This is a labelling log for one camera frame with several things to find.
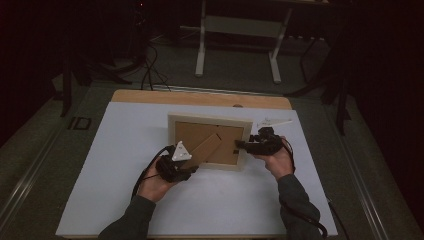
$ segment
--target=picture frame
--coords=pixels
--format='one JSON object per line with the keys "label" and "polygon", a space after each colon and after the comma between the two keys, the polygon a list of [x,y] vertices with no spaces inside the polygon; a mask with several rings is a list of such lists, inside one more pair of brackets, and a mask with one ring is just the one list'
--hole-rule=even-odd
{"label": "picture frame", "polygon": [[179,141],[188,152],[193,151],[208,137],[217,134],[221,139],[218,148],[200,164],[202,168],[241,171],[245,164],[235,140],[249,141],[253,120],[217,115],[186,112],[168,113],[168,141],[170,145]]}

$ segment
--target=gray sleeve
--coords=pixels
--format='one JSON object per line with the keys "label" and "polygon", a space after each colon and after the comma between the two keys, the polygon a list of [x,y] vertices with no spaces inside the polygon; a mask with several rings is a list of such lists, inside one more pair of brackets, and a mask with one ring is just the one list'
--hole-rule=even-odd
{"label": "gray sleeve", "polygon": [[146,239],[149,222],[156,204],[146,198],[134,196],[125,214],[107,226],[98,239],[102,240],[140,240]]}
{"label": "gray sleeve", "polygon": [[305,220],[292,215],[287,206],[316,221],[320,219],[319,210],[309,201],[309,196],[295,175],[290,174],[278,179],[280,215],[287,229],[288,239],[322,239],[318,228]]}

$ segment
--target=white table leg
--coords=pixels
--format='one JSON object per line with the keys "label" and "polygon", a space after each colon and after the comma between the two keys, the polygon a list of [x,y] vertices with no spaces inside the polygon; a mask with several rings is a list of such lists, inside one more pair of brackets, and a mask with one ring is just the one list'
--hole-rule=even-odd
{"label": "white table leg", "polygon": [[202,1],[202,17],[200,19],[200,46],[199,53],[197,54],[197,64],[196,64],[196,77],[203,76],[203,65],[205,64],[205,14],[206,11],[206,0]]}
{"label": "white table leg", "polygon": [[275,45],[274,51],[269,52],[269,62],[271,64],[272,78],[274,80],[274,83],[276,84],[281,83],[280,71],[278,70],[277,63],[278,51],[280,50],[281,42],[283,41],[284,34],[286,33],[287,25],[289,23],[292,11],[293,9],[291,8],[287,10],[284,22],[281,24],[280,33],[278,34],[277,43]]}

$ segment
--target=wooden board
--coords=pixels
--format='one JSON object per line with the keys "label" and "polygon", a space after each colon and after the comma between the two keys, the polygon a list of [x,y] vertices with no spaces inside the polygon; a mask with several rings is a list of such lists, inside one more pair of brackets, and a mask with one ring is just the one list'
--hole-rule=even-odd
{"label": "wooden board", "polygon": [[291,110],[291,104],[284,97],[270,97],[243,94],[161,92],[141,90],[117,90],[112,102],[159,103],[197,106],[247,107]]}
{"label": "wooden board", "polygon": [[169,144],[182,141],[187,151],[191,152],[211,135],[217,134],[221,144],[200,166],[239,171],[243,168],[244,162],[234,141],[248,141],[252,124],[251,119],[170,112],[168,140]]}

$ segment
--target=table surface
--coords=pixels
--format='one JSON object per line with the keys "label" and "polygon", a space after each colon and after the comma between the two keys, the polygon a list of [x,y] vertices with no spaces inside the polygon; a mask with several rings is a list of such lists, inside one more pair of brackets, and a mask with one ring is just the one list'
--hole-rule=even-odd
{"label": "table surface", "polygon": [[[243,108],[233,108],[234,105],[242,105]],[[68,238],[96,237],[96,232],[110,223],[110,219],[122,215],[130,192],[127,188],[132,188],[133,178],[137,178],[139,169],[147,164],[143,159],[149,161],[150,155],[154,155],[152,151],[157,146],[166,144],[166,113],[174,108],[203,114],[252,117],[254,122],[261,121],[264,115],[273,119],[293,119],[290,125],[274,127],[275,131],[277,134],[284,133],[293,141],[292,146],[298,156],[296,164],[302,166],[296,176],[310,193],[311,201],[320,209],[323,224],[329,227],[329,233],[337,234],[300,122],[296,112],[290,110],[288,99],[118,90],[106,110],[69,198],[58,235]],[[167,194],[169,197],[159,203],[151,221],[150,236],[190,235],[210,238],[210,235],[240,237],[254,233],[269,237],[267,233],[284,234],[278,214],[279,203],[273,200],[278,198],[275,179],[263,167],[262,162],[247,154],[245,157],[247,163],[241,172],[199,169],[199,174],[192,176],[192,181],[176,186]],[[258,194],[262,197],[251,197]],[[99,198],[108,201],[99,202]],[[258,219],[268,224],[259,226]]]}

